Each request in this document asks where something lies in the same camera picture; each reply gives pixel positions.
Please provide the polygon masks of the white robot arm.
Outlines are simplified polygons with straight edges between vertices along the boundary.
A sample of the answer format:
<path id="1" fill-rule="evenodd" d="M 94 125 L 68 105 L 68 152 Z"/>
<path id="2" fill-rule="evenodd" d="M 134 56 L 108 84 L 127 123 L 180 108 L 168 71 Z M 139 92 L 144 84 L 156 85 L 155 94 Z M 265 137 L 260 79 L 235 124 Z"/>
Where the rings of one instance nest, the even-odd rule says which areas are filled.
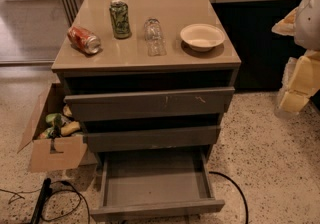
<path id="1" fill-rule="evenodd" d="M 275 113 L 288 118 L 298 115 L 320 90 L 320 0 L 302 0 L 271 31 L 292 36 L 306 50 L 298 59 L 289 58 L 277 95 Z"/>

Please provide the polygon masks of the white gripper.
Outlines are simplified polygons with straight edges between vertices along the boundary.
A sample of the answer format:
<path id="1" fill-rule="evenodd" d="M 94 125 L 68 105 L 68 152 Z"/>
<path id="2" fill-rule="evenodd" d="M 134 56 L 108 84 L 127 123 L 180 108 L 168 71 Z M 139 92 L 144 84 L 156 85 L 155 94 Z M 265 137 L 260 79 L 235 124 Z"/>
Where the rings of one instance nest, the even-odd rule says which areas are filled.
<path id="1" fill-rule="evenodd" d="M 277 22 L 271 31 L 282 36 L 293 36 L 296 13 L 297 8 L 294 8 Z M 307 50 L 298 59 L 290 57 L 285 65 L 282 84 L 287 91 L 283 88 L 279 90 L 276 97 L 275 115 L 278 117 L 297 116 L 308 104 L 307 97 L 314 96 L 320 89 L 320 51 Z"/>

